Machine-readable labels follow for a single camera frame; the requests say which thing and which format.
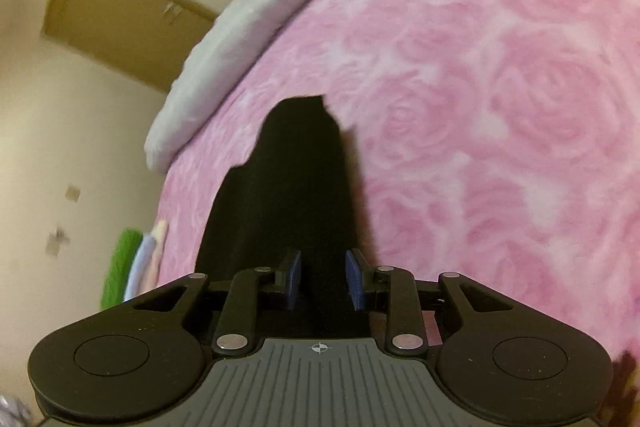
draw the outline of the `pink cloth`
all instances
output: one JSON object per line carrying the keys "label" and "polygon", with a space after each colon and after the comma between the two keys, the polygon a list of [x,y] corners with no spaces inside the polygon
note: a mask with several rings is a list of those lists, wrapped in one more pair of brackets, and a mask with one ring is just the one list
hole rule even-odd
{"label": "pink cloth", "polygon": [[312,0],[174,162],[159,283],[281,99],[353,137],[364,250],[640,355],[640,0]]}

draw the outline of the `white blanket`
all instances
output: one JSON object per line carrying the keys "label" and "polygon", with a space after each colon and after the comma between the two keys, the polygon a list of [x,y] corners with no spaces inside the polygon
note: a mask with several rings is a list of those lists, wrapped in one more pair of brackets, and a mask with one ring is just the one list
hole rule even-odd
{"label": "white blanket", "polygon": [[220,107],[309,0],[233,0],[184,63],[146,137],[147,166],[167,172],[175,155]]}

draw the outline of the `green cloth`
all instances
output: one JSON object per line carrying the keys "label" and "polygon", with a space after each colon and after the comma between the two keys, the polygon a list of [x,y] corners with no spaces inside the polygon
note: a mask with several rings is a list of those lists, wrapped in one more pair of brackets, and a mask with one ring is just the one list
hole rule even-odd
{"label": "green cloth", "polygon": [[120,304],[124,299],[124,290],[127,287],[129,271],[140,243],[142,243],[142,232],[140,230],[125,229],[120,235],[116,249],[111,257],[111,266],[109,267],[107,279],[104,280],[102,301],[100,302],[101,310]]}

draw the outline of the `pink floral fabric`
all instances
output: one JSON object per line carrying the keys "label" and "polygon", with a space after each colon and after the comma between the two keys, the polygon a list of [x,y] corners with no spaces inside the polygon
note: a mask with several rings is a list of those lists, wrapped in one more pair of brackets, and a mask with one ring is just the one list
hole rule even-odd
{"label": "pink floral fabric", "polygon": [[312,0],[174,162],[159,283],[280,100],[350,137],[362,247],[640,355],[640,0]]}

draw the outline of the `rolled blanket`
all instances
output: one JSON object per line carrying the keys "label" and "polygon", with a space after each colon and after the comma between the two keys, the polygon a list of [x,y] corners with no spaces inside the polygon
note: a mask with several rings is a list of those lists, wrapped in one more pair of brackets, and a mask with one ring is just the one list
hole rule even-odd
{"label": "rolled blanket", "polygon": [[142,238],[142,243],[136,252],[136,257],[131,265],[131,271],[129,272],[129,280],[127,280],[127,288],[124,291],[124,300],[128,301],[138,295],[138,289],[142,278],[146,273],[146,268],[149,266],[151,256],[156,249],[156,239],[145,233],[145,237]]}
{"label": "rolled blanket", "polygon": [[122,302],[131,264],[141,242],[142,232],[140,230],[125,229],[120,235],[111,257],[107,278],[104,280],[102,301],[100,302],[101,310],[106,310]]}
{"label": "rolled blanket", "polygon": [[146,268],[146,273],[140,282],[140,288],[138,295],[150,292],[156,287],[158,283],[158,272],[160,270],[160,261],[162,261],[162,254],[164,253],[164,239],[166,238],[166,232],[169,228],[169,223],[165,220],[160,220],[154,226],[151,231],[151,236],[156,240],[156,249],[151,255],[151,261]]}

